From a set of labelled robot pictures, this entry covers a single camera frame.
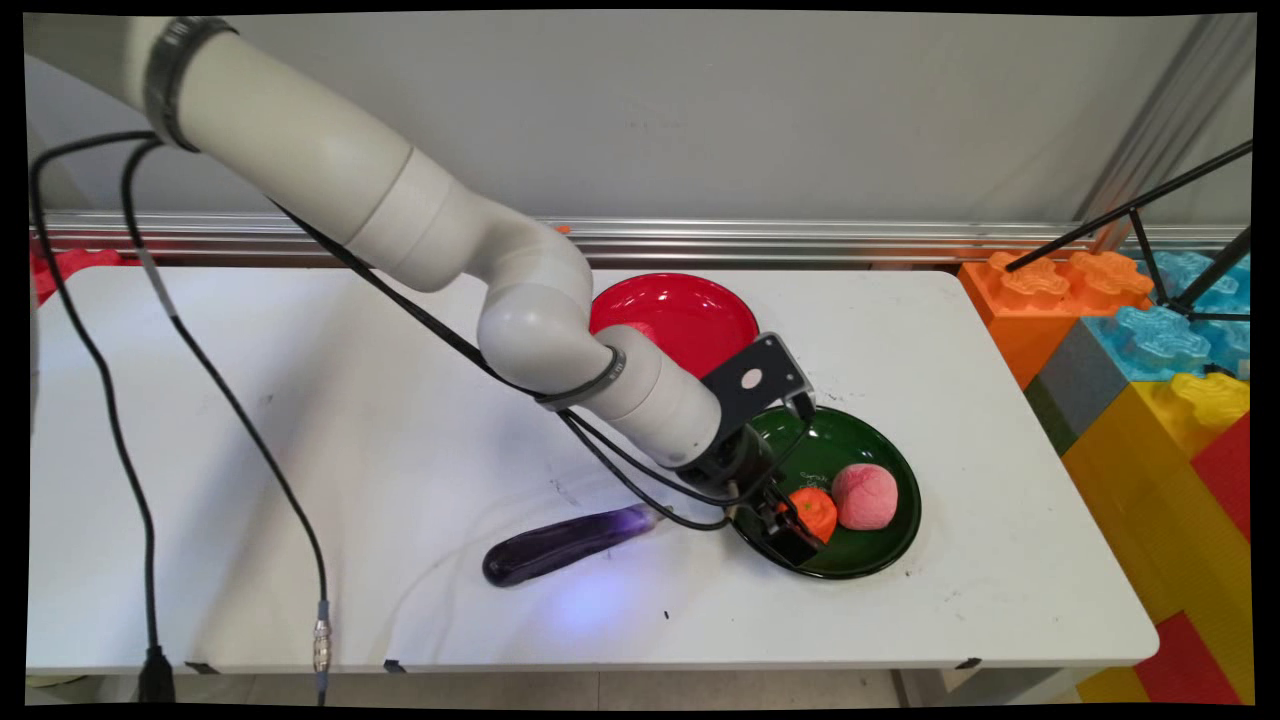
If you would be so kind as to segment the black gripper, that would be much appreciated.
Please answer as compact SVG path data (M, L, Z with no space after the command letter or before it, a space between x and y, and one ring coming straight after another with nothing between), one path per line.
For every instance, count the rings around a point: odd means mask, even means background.
M685 486L698 502L726 512L758 512L758 544L767 556L791 568L809 562L827 548L805 527L797 506L782 498L783 465L795 447L794 430L769 439L746 425L685 469Z

